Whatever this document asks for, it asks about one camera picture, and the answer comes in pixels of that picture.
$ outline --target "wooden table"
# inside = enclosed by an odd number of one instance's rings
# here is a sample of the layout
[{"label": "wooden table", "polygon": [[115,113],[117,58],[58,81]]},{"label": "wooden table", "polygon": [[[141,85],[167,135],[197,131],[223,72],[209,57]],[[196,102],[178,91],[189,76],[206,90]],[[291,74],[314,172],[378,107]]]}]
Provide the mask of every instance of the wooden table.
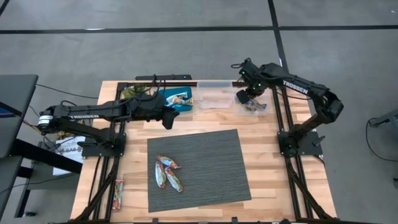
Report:
[{"label": "wooden table", "polygon": [[[114,100],[117,83],[103,82],[98,104]],[[160,222],[230,222],[231,217],[238,217],[241,222],[280,221],[282,218],[294,220],[285,162],[279,154],[276,136],[279,127],[271,91],[261,96],[269,100],[269,110],[265,116],[239,116],[234,113],[234,106],[227,109],[201,109],[195,106],[195,93],[196,89],[193,88],[193,110],[178,116],[171,130],[164,129],[161,122],[155,121],[133,121],[127,124],[127,145],[118,170],[118,179],[124,180],[122,207],[119,212],[112,213],[111,222],[151,222],[152,218],[159,218]],[[295,91],[288,91],[288,94],[305,97]],[[294,123],[302,123],[310,117],[307,101],[290,98],[290,106]],[[286,122],[283,104],[281,110]],[[107,128],[109,123],[98,119],[93,126]],[[147,139],[228,129],[238,130],[252,200],[148,213]],[[96,161],[97,157],[84,161],[71,218],[77,217],[87,206]],[[302,161],[309,191],[325,211],[335,217],[323,164],[313,156],[302,156]],[[299,189],[297,192],[301,214],[305,217],[303,197]],[[100,218],[104,217],[107,197],[105,193]]]}]

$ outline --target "black desk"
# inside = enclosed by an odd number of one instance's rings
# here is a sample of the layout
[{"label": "black desk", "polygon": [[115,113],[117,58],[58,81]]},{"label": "black desk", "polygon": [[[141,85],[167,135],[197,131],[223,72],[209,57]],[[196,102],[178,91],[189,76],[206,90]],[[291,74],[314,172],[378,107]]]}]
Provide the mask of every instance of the black desk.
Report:
[{"label": "black desk", "polygon": [[[76,161],[16,139],[32,99],[37,79],[37,75],[0,75],[0,102],[22,113],[21,117],[0,118],[0,192],[5,190],[0,194],[0,219],[16,177],[27,179],[35,177],[32,175],[33,169],[21,167],[24,157],[77,174],[81,171],[82,164]],[[26,185],[15,217],[23,215],[29,192],[30,188]]]}]

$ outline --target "white paper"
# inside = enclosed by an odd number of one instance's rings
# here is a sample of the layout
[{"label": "white paper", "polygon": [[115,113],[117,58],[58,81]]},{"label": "white paper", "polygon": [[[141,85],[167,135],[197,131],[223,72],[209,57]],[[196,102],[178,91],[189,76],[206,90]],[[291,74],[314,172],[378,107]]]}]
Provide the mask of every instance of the white paper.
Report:
[{"label": "white paper", "polygon": [[[81,156],[81,152],[83,150],[77,143],[85,141],[86,137],[84,136],[77,136],[77,137],[69,137],[62,140],[57,140],[55,143],[61,144],[61,146],[55,152],[57,154],[62,153],[63,156],[69,159],[73,159],[76,162],[83,163],[83,158]],[[53,168],[52,175],[58,176],[63,174],[69,174],[69,171]]]}]

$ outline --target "concrete floor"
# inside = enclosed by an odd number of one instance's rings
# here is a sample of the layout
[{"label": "concrete floor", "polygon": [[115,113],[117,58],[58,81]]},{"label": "concrete floor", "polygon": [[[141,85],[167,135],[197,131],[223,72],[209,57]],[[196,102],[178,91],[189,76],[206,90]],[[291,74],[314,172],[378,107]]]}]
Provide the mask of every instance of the concrete floor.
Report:
[{"label": "concrete floor", "polygon": [[[398,24],[397,1],[278,0],[280,26]],[[92,29],[175,26],[269,26],[265,0],[10,0],[0,29]],[[330,87],[345,109],[337,122],[317,130],[338,216],[344,220],[396,223],[398,190],[392,177],[398,164],[378,159],[364,138],[366,121],[398,109],[398,30],[283,31],[289,69]],[[195,79],[235,79],[230,64],[251,57],[278,62],[272,31],[179,32],[140,34],[0,35],[0,73],[39,75],[39,83],[77,94],[97,96],[103,80],[133,80],[136,75],[189,73]],[[70,100],[95,100],[37,87],[31,106],[37,111]],[[26,120],[37,118],[29,111]],[[396,131],[369,130],[372,147],[398,159]],[[19,138],[36,144],[41,137],[22,127]],[[75,189],[36,190],[28,210],[34,218],[14,219],[22,187],[15,188],[3,223],[68,220]]]}]

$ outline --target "gray carpet mat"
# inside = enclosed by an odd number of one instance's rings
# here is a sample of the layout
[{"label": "gray carpet mat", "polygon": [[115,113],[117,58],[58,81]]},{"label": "gray carpet mat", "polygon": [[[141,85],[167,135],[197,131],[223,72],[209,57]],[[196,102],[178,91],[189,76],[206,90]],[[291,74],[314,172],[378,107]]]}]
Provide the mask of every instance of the gray carpet mat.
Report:
[{"label": "gray carpet mat", "polygon": [[[155,179],[156,155],[173,159],[184,191]],[[216,131],[148,139],[149,212],[251,200],[238,131]]]}]

